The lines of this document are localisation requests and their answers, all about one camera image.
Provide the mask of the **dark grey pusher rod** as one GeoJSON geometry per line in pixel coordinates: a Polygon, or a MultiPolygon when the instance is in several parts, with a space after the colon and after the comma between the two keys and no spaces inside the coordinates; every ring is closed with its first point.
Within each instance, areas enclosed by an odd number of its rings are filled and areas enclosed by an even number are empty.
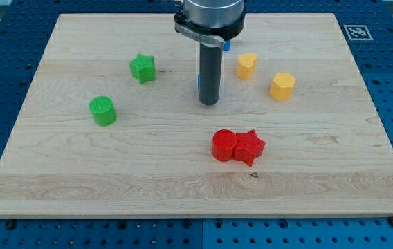
{"type": "Polygon", "coordinates": [[[199,52],[199,100],[204,105],[214,105],[219,100],[222,50],[200,43],[199,52]]]}

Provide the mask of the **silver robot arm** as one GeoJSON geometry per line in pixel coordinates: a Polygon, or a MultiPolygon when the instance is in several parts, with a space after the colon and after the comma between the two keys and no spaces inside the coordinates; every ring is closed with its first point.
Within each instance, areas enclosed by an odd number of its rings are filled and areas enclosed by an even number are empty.
{"type": "Polygon", "coordinates": [[[219,100],[223,48],[244,28],[244,0],[182,0],[174,15],[175,31],[199,42],[199,100],[219,100]]]}

